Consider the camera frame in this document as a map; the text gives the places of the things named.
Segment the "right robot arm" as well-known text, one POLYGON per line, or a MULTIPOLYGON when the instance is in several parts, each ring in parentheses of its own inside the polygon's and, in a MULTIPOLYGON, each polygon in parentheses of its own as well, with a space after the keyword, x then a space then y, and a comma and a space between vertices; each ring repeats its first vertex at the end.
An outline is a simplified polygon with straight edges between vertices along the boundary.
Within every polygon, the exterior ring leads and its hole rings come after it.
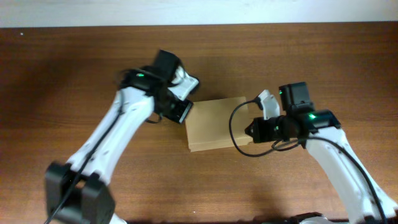
POLYGON ((306 83, 279 87, 280 100, 264 90, 253 103, 263 115, 245 129, 255 143, 273 142, 273 151, 302 146, 336 190, 350 223, 397 223, 397 202, 374 181, 351 148, 330 110, 316 110, 306 83))

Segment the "cardboard box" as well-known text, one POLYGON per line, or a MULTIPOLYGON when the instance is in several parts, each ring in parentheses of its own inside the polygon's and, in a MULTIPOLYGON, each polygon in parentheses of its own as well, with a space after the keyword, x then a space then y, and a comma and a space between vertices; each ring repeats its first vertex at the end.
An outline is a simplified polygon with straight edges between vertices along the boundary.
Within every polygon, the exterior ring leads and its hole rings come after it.
POLYGON ((249 144, 252 138, 244 132, 250 123, 246 105, 234 114, 232 121, 234 139, 231 139, 229 133, 231 113, 245 101, 246 98, 241 96, 195 102, 185 120, 190 152, 233 147, 233 141, 238 146, 249 144))

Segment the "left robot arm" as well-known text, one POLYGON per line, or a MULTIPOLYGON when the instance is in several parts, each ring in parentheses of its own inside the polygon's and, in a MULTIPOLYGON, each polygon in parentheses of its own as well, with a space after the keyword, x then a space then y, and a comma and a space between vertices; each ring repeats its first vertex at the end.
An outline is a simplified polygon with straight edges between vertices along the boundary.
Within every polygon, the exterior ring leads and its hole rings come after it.
POLYGON ((116 215, 109 184, 124 150, 144 123, 158 115, 181 124, 199 86, 182 61, 160 50, 150 65, 121 72, 116 96, 92 135, 65 164, 51 163, 45 173, 46 223, 124 223, 116 215))

